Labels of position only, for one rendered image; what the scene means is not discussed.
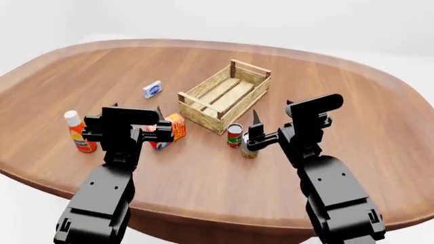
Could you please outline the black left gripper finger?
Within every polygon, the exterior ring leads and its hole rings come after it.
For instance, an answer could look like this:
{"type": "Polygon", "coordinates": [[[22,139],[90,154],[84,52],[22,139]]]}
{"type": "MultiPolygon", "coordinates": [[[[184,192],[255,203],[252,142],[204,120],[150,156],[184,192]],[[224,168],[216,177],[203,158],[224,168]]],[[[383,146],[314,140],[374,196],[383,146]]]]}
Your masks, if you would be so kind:
{"type": "Polygon", "coordinates": [[[161,112],[160,107],[157,107],[159,121],[156,124],[157,142],[173,142],[174,134],[172,131],[172,122],[167,121],[161,112]]]}
{"type": "Polygon", "coordinates": [[[100,134],[103,136],[111,134],[111,130],[118,124],[118,119],[114,115],[104,112],[105,107],[102,107],[98,115],[86,115],[84,117],[83,134],[100,134]]]}

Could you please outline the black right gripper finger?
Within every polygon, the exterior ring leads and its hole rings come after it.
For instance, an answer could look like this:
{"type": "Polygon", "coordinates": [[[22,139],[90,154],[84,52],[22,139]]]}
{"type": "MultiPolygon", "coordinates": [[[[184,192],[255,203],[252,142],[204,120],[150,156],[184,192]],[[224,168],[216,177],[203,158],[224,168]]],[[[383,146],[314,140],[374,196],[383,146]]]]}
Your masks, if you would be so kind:
{"type": "Polygon", "coordinates": [[[255,110],[253,110],[252,124],[248,127],[248,136],[248,145],[258,144],[265,138],[264,125],[255,110]]]}
{"type": "MultiPolygon", "coordinates": [[[[293,103],[293,101],[286,101],[286,105],[293,103]]],[[[329,127],[331,125],[331,119],[328,113],[322,113],[318,117],[292,119],[294,125],[309,125],[313,127],[329,127]]]]}

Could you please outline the small blue white box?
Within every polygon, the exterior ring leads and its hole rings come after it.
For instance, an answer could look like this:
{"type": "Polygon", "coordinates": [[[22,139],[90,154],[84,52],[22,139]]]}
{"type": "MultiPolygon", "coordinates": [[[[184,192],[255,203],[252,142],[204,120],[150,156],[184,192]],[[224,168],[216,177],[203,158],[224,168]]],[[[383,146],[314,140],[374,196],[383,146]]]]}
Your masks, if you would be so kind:
{"type": "Polygon", "coordinates": [[[163,91],[161,81],[154,81],[150,85],[147,85],[146,87],[142,88],[143,96],[146,99],[153,97],[154,95],[160,93],[161,91],[163,91]]]}

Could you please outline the orange ketchup bottle white cap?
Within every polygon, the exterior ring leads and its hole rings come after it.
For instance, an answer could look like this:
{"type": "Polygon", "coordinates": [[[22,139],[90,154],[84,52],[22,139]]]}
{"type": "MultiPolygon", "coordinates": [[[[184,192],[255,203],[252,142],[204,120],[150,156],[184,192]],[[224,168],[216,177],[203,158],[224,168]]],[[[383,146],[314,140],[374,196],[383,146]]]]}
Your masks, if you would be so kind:
{"type": "Polygon", "coordinates": [[[89,142],[81,135],[82,129],[85,127],[84,121],[75,110],[69,110],[64,113],[69,128],[70,136],[75,143],[75,146],[80,152],[91,153],[97,149],[96,142],[89,142]]]}

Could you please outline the orange cardboard food box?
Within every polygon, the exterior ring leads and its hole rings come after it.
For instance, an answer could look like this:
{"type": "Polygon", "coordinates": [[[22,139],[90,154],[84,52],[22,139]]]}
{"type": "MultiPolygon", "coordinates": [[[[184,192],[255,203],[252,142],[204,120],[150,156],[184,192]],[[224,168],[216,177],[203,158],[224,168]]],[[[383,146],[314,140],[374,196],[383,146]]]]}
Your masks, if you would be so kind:
{"type": "Polygon", "coordinates": [[[172,132],[174,134],[174,142],[186,135],[186,123],[184,117],[178,113],[172,113],[165,118],[172,124],[172,132]]]}

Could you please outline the yellow label food can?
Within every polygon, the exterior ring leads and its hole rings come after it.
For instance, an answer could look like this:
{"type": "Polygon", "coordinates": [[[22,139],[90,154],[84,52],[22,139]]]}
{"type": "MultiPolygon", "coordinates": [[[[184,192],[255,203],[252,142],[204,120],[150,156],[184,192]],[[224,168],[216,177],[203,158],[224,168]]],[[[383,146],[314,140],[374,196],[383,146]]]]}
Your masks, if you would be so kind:
{"type": "Polygon", "coordinates": [[[258,151],[248,150],[249,133],[246,131],[241,138],[241,154],[244,158],[253,159],[258,156],[258,151]]]}

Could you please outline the red tomato soup can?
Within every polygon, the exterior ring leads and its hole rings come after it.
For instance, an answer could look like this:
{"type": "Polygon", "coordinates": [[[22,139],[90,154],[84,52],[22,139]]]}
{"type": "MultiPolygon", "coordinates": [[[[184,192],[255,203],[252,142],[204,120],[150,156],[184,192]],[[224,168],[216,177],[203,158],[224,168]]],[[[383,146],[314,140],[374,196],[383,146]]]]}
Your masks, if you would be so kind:
{"type": "Polygon", "coordinates": [[[241,146],[241,137],[243,133],[243,127],[239,123],[231,123],[227,127],[227,145],[230,148],[238,148],[241,146]]]}

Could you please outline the wooden slat crate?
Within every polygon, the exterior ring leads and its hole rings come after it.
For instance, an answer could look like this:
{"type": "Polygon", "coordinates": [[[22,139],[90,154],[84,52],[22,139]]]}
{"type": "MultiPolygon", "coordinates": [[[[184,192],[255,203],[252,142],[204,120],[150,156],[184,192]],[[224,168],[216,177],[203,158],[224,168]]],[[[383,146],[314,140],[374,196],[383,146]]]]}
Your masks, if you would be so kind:
{"type": "Polygon", "coordinates": [[[221,135],[268,92],[270,83],[271,70],[231,60],[193,89],[178,93],[180,114],[221,135]]]}

